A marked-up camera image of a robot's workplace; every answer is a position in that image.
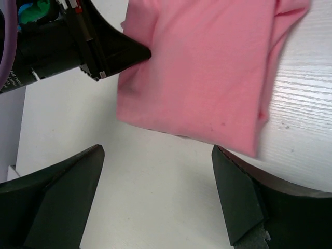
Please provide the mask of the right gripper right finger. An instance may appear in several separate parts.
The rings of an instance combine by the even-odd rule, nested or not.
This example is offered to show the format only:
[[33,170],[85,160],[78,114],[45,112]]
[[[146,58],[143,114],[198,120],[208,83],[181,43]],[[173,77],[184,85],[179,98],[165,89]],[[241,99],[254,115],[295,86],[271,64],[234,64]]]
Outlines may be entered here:
[[331,248],[331,193],[261,170],[222,147],[213,170],[234,248]]

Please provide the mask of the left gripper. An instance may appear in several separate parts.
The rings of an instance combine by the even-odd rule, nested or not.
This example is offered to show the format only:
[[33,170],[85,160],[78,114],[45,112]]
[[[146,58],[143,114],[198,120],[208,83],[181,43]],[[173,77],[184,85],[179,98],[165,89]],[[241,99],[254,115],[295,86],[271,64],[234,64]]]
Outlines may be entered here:
[[95,81],[151,57],[145,45],[111,26],[92,1],[50,1],[48,14],[18,23],[20,5],[1,1],[1,93],[79,67]]

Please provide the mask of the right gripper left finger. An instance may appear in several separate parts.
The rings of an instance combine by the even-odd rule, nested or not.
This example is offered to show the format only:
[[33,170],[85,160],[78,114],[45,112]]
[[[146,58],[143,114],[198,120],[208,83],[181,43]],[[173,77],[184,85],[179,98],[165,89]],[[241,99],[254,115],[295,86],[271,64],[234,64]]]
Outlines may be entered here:
[[94,145],[1,183],[1,248],[79,248],[104,158]]

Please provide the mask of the pink t-shirt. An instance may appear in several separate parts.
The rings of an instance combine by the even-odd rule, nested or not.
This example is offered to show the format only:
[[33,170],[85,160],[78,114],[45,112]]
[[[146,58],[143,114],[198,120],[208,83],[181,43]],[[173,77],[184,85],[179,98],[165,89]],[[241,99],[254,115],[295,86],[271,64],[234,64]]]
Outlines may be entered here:
[[279,57],[310,1],[129,1],[151,58],[119,75],[117,118],[255,157]]

